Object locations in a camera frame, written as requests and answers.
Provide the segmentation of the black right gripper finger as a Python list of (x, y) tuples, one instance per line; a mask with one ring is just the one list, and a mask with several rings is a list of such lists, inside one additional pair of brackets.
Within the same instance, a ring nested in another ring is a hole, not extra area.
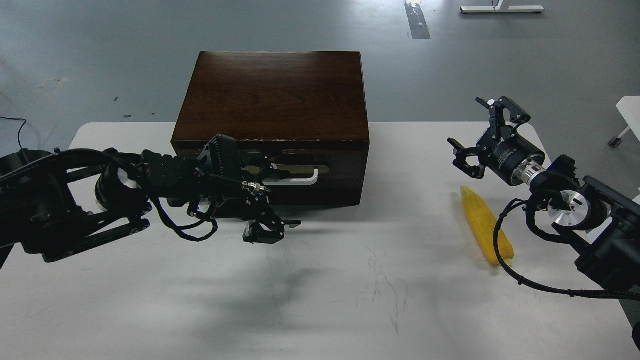
[[(530, 114), (523, 110), (514, 100), (501, 96), (498, 100), (486, 101), (480, 97), (475, 102), (489, 111), (488, 132), (491, 138), (510, 138), (517, 134), (517, 129), (531, 120)], [(506, 124), (505, 111), (509, 113), (509, 121), (515, 126)]]
[[(486, 154), (488, 148), (486, 146), (474, 146), (470, 148), (464, 148), (462, 144), (452, 137), (448, 137), (447, 142), (453, 146), (454, 160), (453, 166), (465, 173), (468, 177), (473, 179), (482, 179), (485, 176), (486, 169)], [(468, 163), (469, 158), (477, 158), (478, 165), (470, 165)]]

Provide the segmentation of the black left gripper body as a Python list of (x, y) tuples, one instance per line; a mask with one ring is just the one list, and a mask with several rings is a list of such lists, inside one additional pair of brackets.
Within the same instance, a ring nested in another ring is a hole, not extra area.
[(210, 217), (274, 223), (275, 210), (270, 206), (267, 189), (241, 165), (229, 166), (210, 174)]

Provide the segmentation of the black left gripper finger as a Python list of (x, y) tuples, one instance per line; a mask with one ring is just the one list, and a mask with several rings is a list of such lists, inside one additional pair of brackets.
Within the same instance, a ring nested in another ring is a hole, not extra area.
[(242, 240), (250, 244), (276, 244), (285, 239), (286, 231), (302, 225), (300, 219), (282, 219), (274, 211), (259, 212), (247, 219)]
[(242, 175), (254, 182), (264, 182), (265, 180), (279, 182), (292, 178), (290, 171), (277, 169), (275, 163), (270, 162), (263, 153), (241, 152), (240, 166)]

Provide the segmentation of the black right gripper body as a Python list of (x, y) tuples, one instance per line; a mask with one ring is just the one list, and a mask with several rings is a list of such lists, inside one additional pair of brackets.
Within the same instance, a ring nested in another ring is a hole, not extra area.
[(523, 183), (515, 173), (521, 163), (532, 160), (544, 164), (546, 155), (530, 141), (519, 135), (513, 127), (502, 127), (500, 136), (494, 136), (490, 129), (478, 139), (477, 146), (482, 150), (479, 162), (487, 166), (509, 186)]

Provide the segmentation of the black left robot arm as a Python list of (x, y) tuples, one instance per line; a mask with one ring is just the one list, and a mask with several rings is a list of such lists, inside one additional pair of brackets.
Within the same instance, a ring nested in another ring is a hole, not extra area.
[(240, 156), (237, 141), (222, 134), (197, 157), (21, 149), (1, 158), (0, 171), (2, 264), (16, 244), (52, 263), (137, 234), (153, 209), (191, 242), (210, 239), (217, 219), (245, 222), (242, 238), (252, 244), (276, 244), (301, 224), (269, 203), (265, 179), (287, 172), (258, 155)]

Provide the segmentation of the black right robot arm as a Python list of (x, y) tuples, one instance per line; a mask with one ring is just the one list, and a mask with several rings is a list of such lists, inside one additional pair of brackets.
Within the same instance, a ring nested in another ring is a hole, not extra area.
[(639, 205), (596, 178), (576, 176), (575, 161), (566, 155), (544, 167), (546, 154), (518, 133), (531, 120), (514, 100), (476, 98), (489, 112), (489, 126), (473, 147), (452, 137), (453, 165), (473, 179), (486, 169), (511, 187), (528, 186), (530, 198), (514, 199), (498, 217), (492, 234), (498, 253), (498, 232), (510, 211), (524, 207), (526, 227), (540, 239), (569, 245), (578, 258), (576, 269), (599, 285), (598, 290), (558, 289), (518, 274), (497, 257), (498, 264), (524, 285), (542, 292), (588, 299), (638, 301)]

